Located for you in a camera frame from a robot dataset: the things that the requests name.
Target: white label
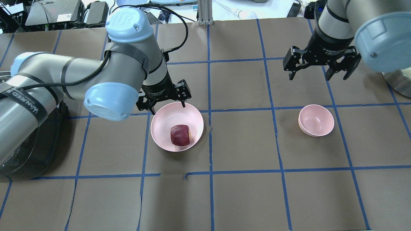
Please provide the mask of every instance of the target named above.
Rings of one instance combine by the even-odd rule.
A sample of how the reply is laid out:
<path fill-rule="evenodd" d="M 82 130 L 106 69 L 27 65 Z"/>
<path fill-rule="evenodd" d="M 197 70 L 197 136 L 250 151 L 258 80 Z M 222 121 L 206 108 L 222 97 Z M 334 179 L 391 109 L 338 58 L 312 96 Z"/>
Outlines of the white label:
<path fill-rule="evenodd" d="M 70 21 L 72 14 L 59 14 L 57 17 L 57 22 Z"/>

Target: blue joint cap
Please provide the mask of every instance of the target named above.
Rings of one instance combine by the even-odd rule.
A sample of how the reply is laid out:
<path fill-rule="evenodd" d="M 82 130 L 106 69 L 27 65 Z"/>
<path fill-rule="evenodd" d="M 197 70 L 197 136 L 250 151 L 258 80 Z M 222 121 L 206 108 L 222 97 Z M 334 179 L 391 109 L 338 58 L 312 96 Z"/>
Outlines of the blue joint cap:
<path fill-rule="evenodd" d="M 133 43 L 154 34 L 144 12 L 135 8 L 121 8 L 110 15 L 106 22 L 109 38 L 118 43 Z"/>
<path fill-rule="evenodd" d="M 411 66 L 411 12 L 383 14 L 364 23 L 355 35 L 357 50 L 376 72 Z"/>
<path fill-rule="evenodd" d="M 26 61 L 28 58 L 34 55 L 38 54 L 44 54 L 47 52 L 24 52 L 23 54 L 18 55 L 10 67 L 10 74 L 11 76 L 15 76 L 18 73 L 18 70 L 20 69 L 21 65 L 23 64 L 24 61 Z"/>
<path fill-rule="evenodd" d="M 130 116 L 139 93 L 124 83 L 99 83 L 90 87 L 84 96 L 84 106 L 91 113 L 112 121 L 122 121 Z"/>

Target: pink bowl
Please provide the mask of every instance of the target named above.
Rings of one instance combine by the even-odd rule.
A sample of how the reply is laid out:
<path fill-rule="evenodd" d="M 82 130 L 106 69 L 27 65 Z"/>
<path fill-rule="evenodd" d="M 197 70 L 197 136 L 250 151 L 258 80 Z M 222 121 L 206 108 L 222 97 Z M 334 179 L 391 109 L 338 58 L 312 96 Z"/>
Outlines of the pink bowl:
<path fill-rule="evenodd" d="M 298 116 L 301 130 L 310 136 L 325 136 L 334 128 L 334 117 L 327 108 L 311 104 L 301 109 Z"/>
<path fill-rule="evenodd" d="M 184 124 L 190 128 L 191 139 L 187 146 L 175 146 L 171 143 L 170 129 L 176 125 Z M 180 152 L 196 144 L 204 129 L 204 120 L 201 113 L 191 104 L 182 107 L 180 102 L 167 104 L 160 108 L 151 122 L 151 136 L 154 142 L 164 150 Z"/>

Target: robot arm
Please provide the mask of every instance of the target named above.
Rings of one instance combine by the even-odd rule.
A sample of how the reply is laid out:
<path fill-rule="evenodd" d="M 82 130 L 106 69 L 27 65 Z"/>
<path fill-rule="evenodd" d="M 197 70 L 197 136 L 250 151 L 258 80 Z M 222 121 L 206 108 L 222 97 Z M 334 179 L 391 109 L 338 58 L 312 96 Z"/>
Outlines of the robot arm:
<path fill-rule="evenodd" d="M 283 60 L 290 80 L 312 65 L 329 66 L 326 80 L 346 71 L 345 80 L 361 57 L 377 72 L 411 66 L 411 1 L 328 0 L 323 10 L 316 2 L 314 15 L 317 27 L 307 47 L 292 46 Z"/>
<path fill-rule="evenodd" d="M 177 85 L 171 81 L 142 11 L 120 9 L 106 29 L 112 42 L 103 62 L 49 53 L 24 53 L 15 59 L 13 78 L 0 84 L 0 140 L 7 141 L 0 146 L 0 163 L 44 122 L 63 96 L 83 100 L 91 113 L 114 121 L 126 119 L 136 102 L 139 110 L 154 113 L 157 101 L 173 99 L 184 106 L 191 98 L 185 80 Z"/>

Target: metal post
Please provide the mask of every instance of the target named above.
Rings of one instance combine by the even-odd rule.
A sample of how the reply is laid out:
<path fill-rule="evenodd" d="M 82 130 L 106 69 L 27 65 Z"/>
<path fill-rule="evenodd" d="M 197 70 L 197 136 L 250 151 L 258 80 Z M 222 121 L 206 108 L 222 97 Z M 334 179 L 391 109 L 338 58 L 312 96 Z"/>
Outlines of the metal post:
<path fill-rule="evenodd" d="M 212 25 L 212 0 L 198 0 L 199 25 Z"/>

